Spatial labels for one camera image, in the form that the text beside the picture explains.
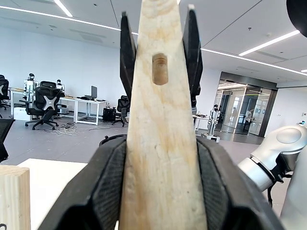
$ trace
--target hole in wood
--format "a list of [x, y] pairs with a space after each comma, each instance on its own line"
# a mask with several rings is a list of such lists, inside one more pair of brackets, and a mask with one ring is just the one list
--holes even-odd
[[164, 54], [153, 56], [153, 82], [156, 85], [168, 83], [167, 57]]

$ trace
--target desk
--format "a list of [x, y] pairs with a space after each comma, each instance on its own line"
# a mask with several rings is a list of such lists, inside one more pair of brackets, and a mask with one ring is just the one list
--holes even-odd
[[24, 91], [16, 88], [10, 88], [9, 91], [11, 97], [11, 115], [14, 115], [14, 94], [23, 94]]
[[38, 229], [67, 183], [86, 165], [39, 159], [27, 159], [18, 165], [30, 169], [31, 230]]
[[[75, 123], [84, 123], [84, 124], [93, 124], [93, 125], [98, 125], [98, 119], [99, 119], [99, 106], [100, 104], [107, 103], [107, 101], [104, 102], [95, 102], [95, 101], [88, 101], [88, 100], [82, 100], [79, 98], [73, 98], [73, 97], [61, 97], [60, 100], [63, 101], [72, 101], [74, 102], [74, 114], [73, 116], [71, 115], [62, 115], [66, 117], [73, 117], [73, 121]], [[79, 113], [79, 103], [86, 103], [86, 113], [84, 116], [78, 116]], [[96, 104], [97, 105], [97, 111], [96, 111], [96, 116], [91, 116], [91, 105]], [[84, 119], [86, 117], [96, 117], [96, 121], [91, 122], [91, 121], [81, 121], [81, 119]]]
[[200, 126], [201, 120], [209, 121], [209, 118], [207, 118], [207, 117], [200, 117], [200, 116], [196, 116], [196, 115], [193, 115], [192, 117], [193, 117], [193, 119], [195, 119], [194, 131], [198, 131], [198, 127]]

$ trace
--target computer monitor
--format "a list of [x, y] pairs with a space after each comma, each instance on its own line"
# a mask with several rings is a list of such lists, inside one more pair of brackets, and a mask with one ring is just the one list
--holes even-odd
[[97, 98], [97, 87], [92, 86], [92, 98]]

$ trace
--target wood grain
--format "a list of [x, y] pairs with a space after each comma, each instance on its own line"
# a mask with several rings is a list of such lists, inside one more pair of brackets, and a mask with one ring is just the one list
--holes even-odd
[[207, 229], [176, 0], [142, 1], [119, 229]]
[[30, 230], [30, 172], [0, 166], [0, 224], [8, 230]]

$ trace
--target black box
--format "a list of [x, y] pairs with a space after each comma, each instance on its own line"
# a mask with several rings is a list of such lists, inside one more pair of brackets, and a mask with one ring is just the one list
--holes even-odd
[[104, 108], [103, 121], [115, 121], [116, 108]]

